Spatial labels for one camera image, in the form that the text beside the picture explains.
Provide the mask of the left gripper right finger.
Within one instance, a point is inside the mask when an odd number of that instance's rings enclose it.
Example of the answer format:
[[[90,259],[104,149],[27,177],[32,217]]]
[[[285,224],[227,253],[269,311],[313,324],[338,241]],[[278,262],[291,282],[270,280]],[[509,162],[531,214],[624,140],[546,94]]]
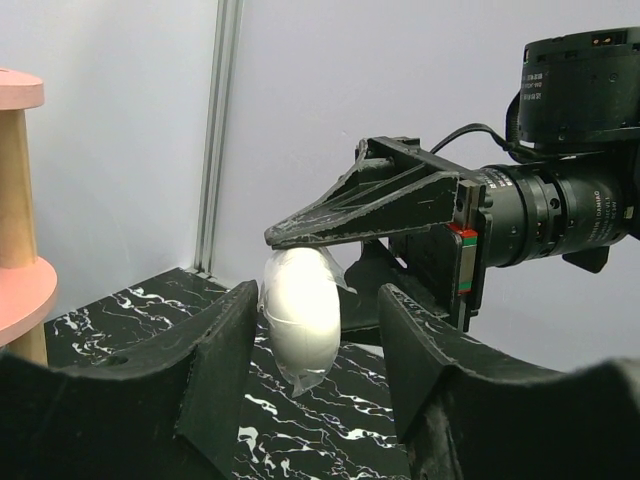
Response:
[[[378,296],[396,435],[414,479],[635,479],[639,363],[561,373],[432,316],[394,285]]]

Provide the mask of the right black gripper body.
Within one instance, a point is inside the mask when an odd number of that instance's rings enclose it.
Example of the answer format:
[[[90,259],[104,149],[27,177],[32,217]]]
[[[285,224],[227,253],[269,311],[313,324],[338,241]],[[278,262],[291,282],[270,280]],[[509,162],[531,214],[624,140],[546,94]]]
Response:
[[[630,229],[630,188],[606,158],[493,165],[475,171],[446,162],[410,139],[370,140],[374,153],[403,168],[459,176],[445,222],[423,232],[402,223],[378,258],[369,296],[394,285],[460,331],[479,312],[486,271],[560,255],[598,273],[609,248]]]

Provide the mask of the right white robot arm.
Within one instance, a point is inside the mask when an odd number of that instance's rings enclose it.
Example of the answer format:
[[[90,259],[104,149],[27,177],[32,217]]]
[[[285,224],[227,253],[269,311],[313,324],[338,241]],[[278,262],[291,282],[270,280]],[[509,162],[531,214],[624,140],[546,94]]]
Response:
[[[354,165],[265,241],[361,244],[345,330],[377,325],[385,283],[467,331],[491,267],[561,256],[601,271],[610,248],[639,233],[638,29],[527,44],[505,130],[492,138],[511,163],[476,170],[416,138],[365,138]]]

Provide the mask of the white oval case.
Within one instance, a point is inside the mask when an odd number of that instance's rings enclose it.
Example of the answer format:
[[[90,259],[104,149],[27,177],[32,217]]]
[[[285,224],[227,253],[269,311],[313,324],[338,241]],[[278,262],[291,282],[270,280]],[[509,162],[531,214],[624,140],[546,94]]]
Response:
[[[266,261],[258,311],[267,320],[276,365],[294,398],[321,384],[337,358],[340,289],[355,291],[324,247],[276,250]]]

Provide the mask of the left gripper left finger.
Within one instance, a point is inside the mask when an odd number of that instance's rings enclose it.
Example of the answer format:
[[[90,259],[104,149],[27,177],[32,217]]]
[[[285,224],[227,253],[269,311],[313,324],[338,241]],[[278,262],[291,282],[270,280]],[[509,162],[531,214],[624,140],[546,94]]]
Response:
[[[92,366],[1,355],[5,479],[228,479],[258,286]]]

